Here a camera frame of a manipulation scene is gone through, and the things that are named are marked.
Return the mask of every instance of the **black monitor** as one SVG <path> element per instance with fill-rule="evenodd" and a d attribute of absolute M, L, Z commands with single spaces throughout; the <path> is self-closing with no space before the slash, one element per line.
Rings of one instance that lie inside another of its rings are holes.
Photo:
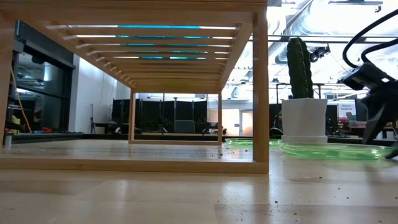
<path fill-rule="evenodd" d="M 356 120 L 357 121 L 367 121 L 368 120 L 368 108 L 365 104 L 361 102 L 360 99 L 355 99 L 355 110 L 356 110 Z"/>

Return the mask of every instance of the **green plastic tray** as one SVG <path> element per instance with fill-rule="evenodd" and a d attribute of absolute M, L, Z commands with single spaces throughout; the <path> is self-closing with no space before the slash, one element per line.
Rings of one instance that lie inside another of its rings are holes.
<path fill-rule="evenodd" d="M 225 141 L 228 144 L 234 144 L 234 145 L 253 145 L 253 139 L 244 139 L 244 138 L 230 138 L 230 139 L 225 139 Z M 270 146 L 277 146 L 279 143 L 281 143 L 282 140 L 280 139 L 270 139 L 269 140 L 269 145 Z"/>
<path fill-rule="evenodd" d="M 366 146 L 355 144 L 289 144 L 279 147 L 295 156 L 314 159 L 375 160 L 391 153 L 394 148 L 384 146 Z"/>

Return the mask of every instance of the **green cactus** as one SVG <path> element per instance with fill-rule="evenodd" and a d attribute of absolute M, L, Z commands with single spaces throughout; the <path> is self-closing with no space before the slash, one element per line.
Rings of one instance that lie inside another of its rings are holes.
<path fill-rule="evenodd" d="M 287 65 L 294 99 L 313 98 L 310 52 L 299 37 L 287 44 Z"/>

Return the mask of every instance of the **wooden leg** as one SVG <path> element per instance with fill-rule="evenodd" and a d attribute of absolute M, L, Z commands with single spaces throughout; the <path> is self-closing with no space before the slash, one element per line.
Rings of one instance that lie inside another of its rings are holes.
<path fill-rule="evenodd" d="M 0 144 L 4 137 L 6 122 L 14 36 L 15 20 L 10 20 L 6 15 L 0 13 Z"/>
<path fill-rule="evenodd" d="M 221 91 L 218 93 L 218 144 L 223 144 L 223 98 Z"/>
<path fill-rule="evenodd" d="M 253 160 L 256 162 L 269 162 L 268 82 L 267 17 L 266 12 L 258 12 L 253 20 Z"/>
<path fill-rule="evenodd" d="M 129 144 L 134 140 L 134 129 L 136 125 L 136 93 L 130 91 L 130 115 L 129 115 Z"/>

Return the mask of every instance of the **white pot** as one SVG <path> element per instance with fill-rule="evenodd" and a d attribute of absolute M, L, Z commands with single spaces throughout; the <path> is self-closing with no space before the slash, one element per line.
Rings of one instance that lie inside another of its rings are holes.
<path fill-rule="evenodd" d="M 286 143 L 327 143 L 326 99 L 292 99 L 282 102 L 282 125 Z"/>

